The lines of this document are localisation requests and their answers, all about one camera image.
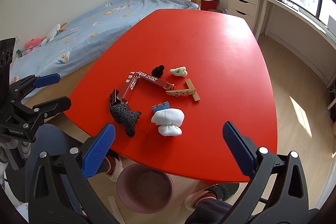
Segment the black sock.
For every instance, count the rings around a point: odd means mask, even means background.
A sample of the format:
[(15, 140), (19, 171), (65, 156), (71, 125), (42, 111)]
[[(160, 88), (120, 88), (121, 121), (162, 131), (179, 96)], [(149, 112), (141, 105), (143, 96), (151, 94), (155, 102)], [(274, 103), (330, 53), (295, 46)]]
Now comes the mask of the black sock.
[(141, 116), (140, 111), (131, 111), (125, 103), (110, 105), (109, 107), (112, 118), (125, 126), (126, 135), (133, 137), (135, 134), (135, 124)]

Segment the red cardboard strip chinese text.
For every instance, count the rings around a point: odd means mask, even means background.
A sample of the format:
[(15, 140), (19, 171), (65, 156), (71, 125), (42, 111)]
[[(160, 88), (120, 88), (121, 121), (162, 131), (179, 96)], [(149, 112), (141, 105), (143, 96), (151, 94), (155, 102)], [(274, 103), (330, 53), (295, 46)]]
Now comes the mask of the red cardboard strip chinese text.
[(133, 94), (133, 89), (140, 78), (138, 72), (130, 72), (127, 79), (123, 83), (123, 86), (119, 93), (117, 94), (117, 98), (122, 103), (128, 103), (128, 101), (131, 98), (131, 95)]

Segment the white sock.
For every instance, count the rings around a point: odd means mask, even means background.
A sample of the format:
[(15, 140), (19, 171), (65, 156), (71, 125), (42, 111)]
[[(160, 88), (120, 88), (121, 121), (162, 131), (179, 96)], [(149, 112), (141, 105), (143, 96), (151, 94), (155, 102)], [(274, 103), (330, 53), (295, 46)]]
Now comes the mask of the white sock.
[(181, 125), (185, 115), (180, 109), (163, 109), (154, 113), (151, 122), (158, 126), (162, 136), (179, 136), (182, 134)]

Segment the brown cardboard piece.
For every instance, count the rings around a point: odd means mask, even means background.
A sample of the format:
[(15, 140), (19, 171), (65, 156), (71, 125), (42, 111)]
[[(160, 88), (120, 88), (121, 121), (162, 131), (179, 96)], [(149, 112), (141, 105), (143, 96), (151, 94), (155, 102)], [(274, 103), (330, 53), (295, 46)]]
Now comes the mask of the brown cardboard piece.
[(196, 88), (194, 87), (194, 84), (190, 79), (185, 80), (185, 84), (187, 85), (187, 89), (180, 89), (180, 90), (167, 90), (166, 94), (168, 96), (173, 97), (180, 97), (180, 96), (192, 96), (195, 102), (198, 102), (201, 100)]

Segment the green white tissue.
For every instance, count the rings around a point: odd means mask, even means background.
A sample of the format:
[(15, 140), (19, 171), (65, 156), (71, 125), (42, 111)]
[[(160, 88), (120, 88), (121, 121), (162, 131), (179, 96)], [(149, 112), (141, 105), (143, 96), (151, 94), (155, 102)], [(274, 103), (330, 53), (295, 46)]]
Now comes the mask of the green white tissue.
[(170, 69), (170, 73), (174, 76), (177, 76), (177, 77), (186, 77), (187, 76), (186, 67), (179, 67), (179, 68)]

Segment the small black scrap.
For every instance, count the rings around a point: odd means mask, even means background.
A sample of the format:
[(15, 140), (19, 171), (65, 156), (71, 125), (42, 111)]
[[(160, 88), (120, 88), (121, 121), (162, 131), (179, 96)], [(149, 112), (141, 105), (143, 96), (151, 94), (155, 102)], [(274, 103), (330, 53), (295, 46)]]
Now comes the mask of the small black scrap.
[(163, 75), (164, 69), (165, 69), (164, 65), (159, 65), (151, 71), (151, 75), (160, 79)]

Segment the red cardboard strip with BOX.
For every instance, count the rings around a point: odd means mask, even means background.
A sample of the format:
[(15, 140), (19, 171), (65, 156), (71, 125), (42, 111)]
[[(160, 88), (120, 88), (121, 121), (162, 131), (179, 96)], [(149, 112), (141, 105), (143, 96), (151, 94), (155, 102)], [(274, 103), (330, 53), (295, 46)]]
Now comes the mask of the red cardboard strip with BOX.
[(144, 80), (149, 81), (150, 83), (153, 83), (157, 86), (160, 86), (161, 88), (164, 88), (165, 90), (171, 90), (174, 87), (174, 84), (168, 83), (164, 80), (158, 79), (157, 77), (148, 75), (147, 73), (144, 72), (137, 72), (139, 77), (141, 77)]

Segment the pink trash bin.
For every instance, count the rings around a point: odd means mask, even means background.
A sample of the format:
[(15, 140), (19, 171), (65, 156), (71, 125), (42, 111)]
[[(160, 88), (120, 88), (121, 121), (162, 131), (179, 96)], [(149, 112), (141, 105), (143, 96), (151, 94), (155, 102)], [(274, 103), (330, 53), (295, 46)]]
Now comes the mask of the pink trash bin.
[(142, 214), (165, 209), (174, 195), (173, 180), (167, 173), (140, 164), (126, 167), (118, 177), (116, 188), (123, 204)]

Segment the bed with blue sheet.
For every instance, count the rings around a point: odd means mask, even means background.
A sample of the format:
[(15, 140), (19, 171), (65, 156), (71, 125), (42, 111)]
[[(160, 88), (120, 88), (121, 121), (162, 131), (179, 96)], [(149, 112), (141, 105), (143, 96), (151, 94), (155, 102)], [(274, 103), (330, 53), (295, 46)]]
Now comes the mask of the bed with blue sheet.
[(66, 77), (97, 60), (120, 36), (155, 10), (192, 9), (189, 0), (111, 0), (80, 15), (45, 45), (14, 61), (10, 83), (30, 75)]

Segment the pink plush toy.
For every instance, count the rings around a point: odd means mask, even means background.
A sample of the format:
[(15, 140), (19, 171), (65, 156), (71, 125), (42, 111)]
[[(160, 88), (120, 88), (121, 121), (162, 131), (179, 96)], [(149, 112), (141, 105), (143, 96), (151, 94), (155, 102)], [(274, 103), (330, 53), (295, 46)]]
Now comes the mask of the pink plush toy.
[(28, 54), (29, 52), (33, 51), (35, 48), (38, 48), (41, 46), (42, 41), (45, 38), (33, 38), (25, 43), (24, 47), (25, 50), (23, 51), (23, 55)]

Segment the white goose plush toy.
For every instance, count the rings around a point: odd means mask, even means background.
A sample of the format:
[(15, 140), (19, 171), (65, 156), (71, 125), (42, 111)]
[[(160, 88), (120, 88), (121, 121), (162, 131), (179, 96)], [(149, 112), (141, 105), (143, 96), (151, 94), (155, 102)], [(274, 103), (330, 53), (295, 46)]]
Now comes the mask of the white goose plush toy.
[(56, 26), (54, 26), (47, 34), (47, 36), (43, 39), (43, 41), (41, 42), (41, 46), (46, 45), (48, 42), (51, 42), (59, 32), (65, 31), (65, 29), (63, 28), (65, 25), (66, 23), (56, 24)]

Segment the red table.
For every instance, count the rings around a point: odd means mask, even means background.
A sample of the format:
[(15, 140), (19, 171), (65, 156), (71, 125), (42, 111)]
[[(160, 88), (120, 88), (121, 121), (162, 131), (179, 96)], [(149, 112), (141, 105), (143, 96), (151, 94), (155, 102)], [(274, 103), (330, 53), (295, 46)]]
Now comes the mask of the red table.
[[(201, 10), (157, 10), (128, 30), (94, 63), (70, 96), (66, 116), (89, 135), (113, 123), (109, 95), (130, 72), (151, 73), (164, 65), (162, 79), (176, 89), (186, 67), (201, 100), (168, 96), (139, 79), (128, 102), (141, 116), (129, 137), (116, 123), (112, 150), (142, 165), (209, 182), (246, 182), (223, 137), (231, 121), (256, 145), (277, 151), (277, 117), (271, 81), (259, 45), (246, 21)], [(183, 111), (179, 136), (162, 136), (151, 122), (152, 106), (168, 101)]]

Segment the white long desk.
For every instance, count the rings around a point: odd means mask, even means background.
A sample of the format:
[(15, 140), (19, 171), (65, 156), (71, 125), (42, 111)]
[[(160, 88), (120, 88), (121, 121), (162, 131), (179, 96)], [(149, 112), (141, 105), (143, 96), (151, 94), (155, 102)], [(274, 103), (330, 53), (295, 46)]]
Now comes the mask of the white long desk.
[(259, 0), (256, 39), (269, 36), (301, 59), (324, 84), (335, 80), (335, 35), (277, 0)]

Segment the red white cooler box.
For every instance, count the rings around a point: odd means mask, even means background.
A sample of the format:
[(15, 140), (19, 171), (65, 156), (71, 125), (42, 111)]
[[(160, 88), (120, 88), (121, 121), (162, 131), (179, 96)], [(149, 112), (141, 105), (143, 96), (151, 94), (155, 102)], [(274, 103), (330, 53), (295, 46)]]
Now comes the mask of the red white cooler box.
[(201, 10), (216, 10), (219, 5), (219, 0), (201, 0)]

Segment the white drawer cabinet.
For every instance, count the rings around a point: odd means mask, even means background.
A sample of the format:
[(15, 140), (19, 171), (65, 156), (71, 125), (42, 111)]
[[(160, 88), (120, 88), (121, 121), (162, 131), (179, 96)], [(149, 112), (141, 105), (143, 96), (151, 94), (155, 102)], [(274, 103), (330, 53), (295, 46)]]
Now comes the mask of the white drawer cabinet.
[(243, 18), (253, 31), (259, 0), (229, 0), (228, 14)]

